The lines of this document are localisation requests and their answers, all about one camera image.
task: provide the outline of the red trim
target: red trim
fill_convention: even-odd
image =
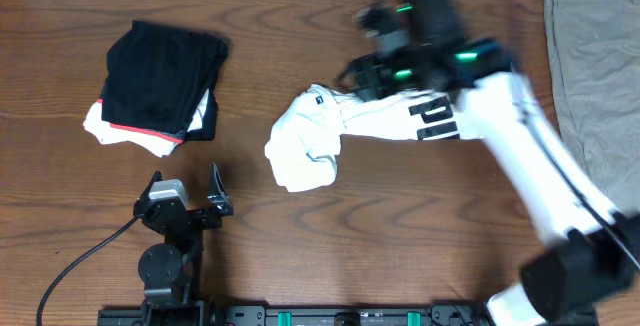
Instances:
[[[145,135],[151,135],[151,136],[160,137],[161,139],[164,139],[164,140],[167,140],[167,141],[171,141],[171,142],[175,142],[175,143],[179,143],[179,144],[183,142],[183,140],[179,140],[177,138],[173,138],[171,136],[167,136],[165,134],[162,134],[162,133],[159,133],[159,132],[155,132],[155,131],[151,131],[151,130],[139,129],[137,127],[130,127],[130,126],[124,126],[124,125],[116,125],[116,124],[112,124],[112,123],[110,123],[109,126],[111,126],[112,128],[115,128],[115,129],[131,131],[131,132],[137,132],[137,133],[143,133]]]

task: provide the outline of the wooden surface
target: wooden surface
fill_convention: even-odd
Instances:
[[[515,281],[542,248],[480,142],[343,137],[331,187],[289,194],[275,184],[263,154],[271,126],[309,84],[330,84],[372,50],[352,22],[369,1],[0,0],[0,324],[33,325],[51,281],[129,220],[153,171],[206,206],[212,161],[237,214],[206,234],[203,288],[225,302],[426,304]],[[472,35],[519,45],[555,119],[542,0],[456,1]],[[159,159],[83,130],[106,52],[132,19],[231,38],[215,141]],[[65,278],[45,324],[95,325],[105,305],[139,304],[138,259],[161,241],[132,227]],[[602,324],[637,324],[638,304],[638,292],[603,303]]]

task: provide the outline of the folded clothing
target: folded clothing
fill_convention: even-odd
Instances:
[[[203,127],[187,140],[212,140],[217,113],[212,92],[226,58],[226,44],[214,36],[133,21],[107,53],[102,120],[169,134],[186,132],[208,90]]]
[[[544,0],[563,142],[622,211],[638,209],[640,0]]]
[[[273,125],[265,146],[278,185],[299,192],[333,183],[343,134],[389,140],[479,138],[445,93],[403,91],[364,102],[312,85]]]
[[[207,92],[200,100],[187,131],[202,129],[202,116],[207,109],[208,99],[209,93]],[[130,141],[146,148],[158,157],[163,157],[170,155],[176,146],[185,141],[186,132],[169,134],[103,121],[102,104],[102,99],[95,102],[89,109],[83,123],[84,129],[92,133],[102,145]]]

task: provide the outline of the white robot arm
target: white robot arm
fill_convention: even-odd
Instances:
[[[611,231],[611,227],[607,226],[616,222],[616,206],[589,180],[564,148],[538,106],[526,77],[498,72],[476,81],[475,86],[474,89],[461,92],[458,106],[465,118],[481,131],[485,144],[524,201],[538,238],[544,245],[549,249],[566,249],[571,232],[590,235]],[[603,224],[608,230],[602,230]],[[627,283],[620,285],[619,289],[630,284],[629,267],[632,268],[635,261],[635,258],[630,260],[630,252],[625,246],[621,249],[627,251],[624,255],[626,258],[623,257],[624,261],[621,261],[624,267],[620,269],[624,270],[620,272],[625,273]],[[540,325],[552,321],[548,319],[549,315],[560,312],[564,307],[571,307],[564,304],[565,300],[558,300],[558,297],[566,295],[550,295],[550,300],[556,305],[545,307],[540,305],[539,300],[532,300],[536,296],[531,293],[534,292],[528,292],[526,287],[518,283],[493,296],[487,308],[495,324]]]

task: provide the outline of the folded black cloth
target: folded black cloth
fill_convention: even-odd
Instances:
[[[198,103],[210,92],[201,130],[186,140],[213,140],[213,89],[227,45],[206,33],[133,21],[107,53],[102,120],[169,134],[186,132]]]

